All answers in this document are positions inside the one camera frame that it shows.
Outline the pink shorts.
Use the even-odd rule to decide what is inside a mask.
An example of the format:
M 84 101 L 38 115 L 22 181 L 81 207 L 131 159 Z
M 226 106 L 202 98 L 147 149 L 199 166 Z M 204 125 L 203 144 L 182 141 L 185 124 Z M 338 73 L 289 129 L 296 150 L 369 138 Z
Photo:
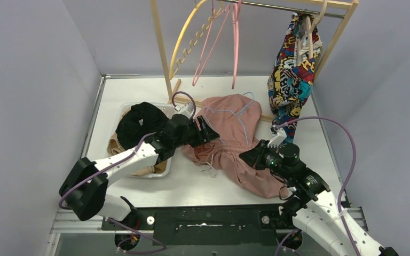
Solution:
M 202 107 L 239 112 L 249 101 L 250 97 L 231 94 L 207 98 Z M 259 142 L 255 131 L 261 113 L 260 103 L 254 100 L 241 117 L 249 139 L 247 146 L 243 128 L 236 117 L 230 113 L 213 114 L 208 111 L 207 116 L 220 138 L 195 148 L 184 146 L 182 153 L 195 165 L 207 165 L 223 171 L 236 185 L 257 196 L 285 199 L 290 194 L 289 190 L 282 181 L 271 175 L 270 170 L 255 170 L 239 158 L 240 153 L 253 149 Z M 200 109 L 198 114 L 203 116 L 203 110 Z

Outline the light blue hanger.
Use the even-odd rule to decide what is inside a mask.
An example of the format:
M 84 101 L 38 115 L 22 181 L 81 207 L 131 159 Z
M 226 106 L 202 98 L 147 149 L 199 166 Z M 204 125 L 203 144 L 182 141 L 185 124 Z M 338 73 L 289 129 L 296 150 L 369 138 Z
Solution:
M 207 116 L 207 112 L 210 111 L 211 113 L 215 114 L 215 113 L 230 113 L 232 114 L 234 117 L 236 117 L 239 121 L 239 123 L 241 124 L 242 128 L 243 128 L 243 133 L 245 135 L 245 139 L 246 139 L 246 144 L 247 146 L 249 146 L 249 139 L 247 136 L 247 130 L 246 130 L 246 126 L 244 124 L 244 122 L 241 120 L 242 115 L 244 114 L 245 110 L 254 102 L 254 94 L 250 91 L 243 93 L 242 95 L 246 96 L 246 95 L 250 95 L 250 101 L 248 104 L 244 105 L 243 108 L 239 111 L 239 112 L 234 112 L 231 110 L 214 110 L 210 107 L 202 107 L 201 109 L 203 110 L 203 117 L 205 118 L 205 120 L 208 122 L 208 124 L 210 125 L 211 128 L 213 128 L 211 121 L 209 120 L 208 116 Z

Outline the brown shorts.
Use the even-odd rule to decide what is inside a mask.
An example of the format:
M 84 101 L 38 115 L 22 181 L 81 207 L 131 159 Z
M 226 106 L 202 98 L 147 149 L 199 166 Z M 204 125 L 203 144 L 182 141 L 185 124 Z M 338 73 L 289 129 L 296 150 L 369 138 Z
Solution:
M 164 173 L 167 169 L 167 161 L 156 164 L 153 167 L 154 167 L 154 173 L 156 174 Z

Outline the black shorts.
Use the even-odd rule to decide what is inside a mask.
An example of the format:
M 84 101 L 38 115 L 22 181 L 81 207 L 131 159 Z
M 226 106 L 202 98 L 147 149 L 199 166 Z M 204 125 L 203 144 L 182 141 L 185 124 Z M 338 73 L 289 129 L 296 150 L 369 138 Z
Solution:
M 166 114 L 149 102 L 133 105 L 123 115 L 116 128 L 116 137 L 124 150 L 135 147 L 149 133 L 163 129 L 168 121 Z

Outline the yellow wire hanger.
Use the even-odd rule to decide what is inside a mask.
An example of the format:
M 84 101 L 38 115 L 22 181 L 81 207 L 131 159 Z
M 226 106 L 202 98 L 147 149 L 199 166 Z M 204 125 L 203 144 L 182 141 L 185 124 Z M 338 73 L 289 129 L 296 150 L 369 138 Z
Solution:
M 198 1 L 191 12 L 187 16 L 182 28 L 180 29 L 179 35 L 177 37 L 174 49 L 171 54 L 169 63 L 169 78 L 173 79 L 177 72 L 180 70 L 181 65 L 184 63 L 186 58 L 192 52 L 193 48 L 197 45 L 199 40 L 206 34 L 209 30 L 210 25 L 214 18 L 218 17 L 224 12 L 224 4 L 222 1 L 217 1 L 217 6 L 211 7 L 211 14 L 207 17 L 207 20 L 197 29 L 197 31 L 192 35 L 190 29 L 194 18 L 197 16 L 199 11 L 204 8 L 205 3 L 211 2 L 207 0 Z

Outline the thick pink plastic hanger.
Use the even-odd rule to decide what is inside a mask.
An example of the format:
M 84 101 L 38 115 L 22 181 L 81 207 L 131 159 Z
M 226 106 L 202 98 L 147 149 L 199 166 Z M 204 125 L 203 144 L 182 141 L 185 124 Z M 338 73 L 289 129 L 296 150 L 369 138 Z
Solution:
M 239 62 L 239 16 L 241 11 L 242 1 L 237 1 L 232 6 L 232 27 L 233 27 L 233 47 L 234 47 L 234 60 L 233 60 L 233 74 L 232 74 L 232 89 L 235 88 L 236 76 L 238 72 Z

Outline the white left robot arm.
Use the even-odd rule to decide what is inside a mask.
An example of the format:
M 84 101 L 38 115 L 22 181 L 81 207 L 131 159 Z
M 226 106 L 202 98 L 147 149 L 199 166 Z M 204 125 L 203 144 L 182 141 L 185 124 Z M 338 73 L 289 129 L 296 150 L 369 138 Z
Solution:
M 137 219 L 135 207 L 123 196 L 108 194 L 108 187 L 138 170 L 167 161 L 177 148 L 198 147 L 219 137 L 202 116 L 190 119 L 175 114 L 164 128 L 144 135 L 134 148 L 95 161 L 79 159 L 59 189 L 59 207 L 72 210 L 81 221 L 98 215 L 129 228 Z

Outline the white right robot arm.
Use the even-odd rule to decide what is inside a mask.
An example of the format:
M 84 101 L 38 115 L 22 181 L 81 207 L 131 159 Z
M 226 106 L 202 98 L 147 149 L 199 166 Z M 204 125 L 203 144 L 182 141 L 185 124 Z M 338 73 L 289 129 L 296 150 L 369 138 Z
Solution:
M 276 149 L 266 140 L 239 157 L 255 170 L 269 169 L 292 195 L 279 207 L 279 221 L 308 234 L 331 255 L 397 255 L 370 237 L 345 209 L 329 185 L 301 161 L 300 149 L 285 144 Z

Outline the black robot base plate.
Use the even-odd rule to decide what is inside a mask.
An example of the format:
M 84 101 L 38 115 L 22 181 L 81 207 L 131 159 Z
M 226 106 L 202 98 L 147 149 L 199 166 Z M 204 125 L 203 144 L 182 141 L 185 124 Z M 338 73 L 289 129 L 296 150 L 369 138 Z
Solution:
M 151 231 L 165 245 L 274 246 L 294 228 L 279 216 L 276 204 L 139 207 L 123 223 Z

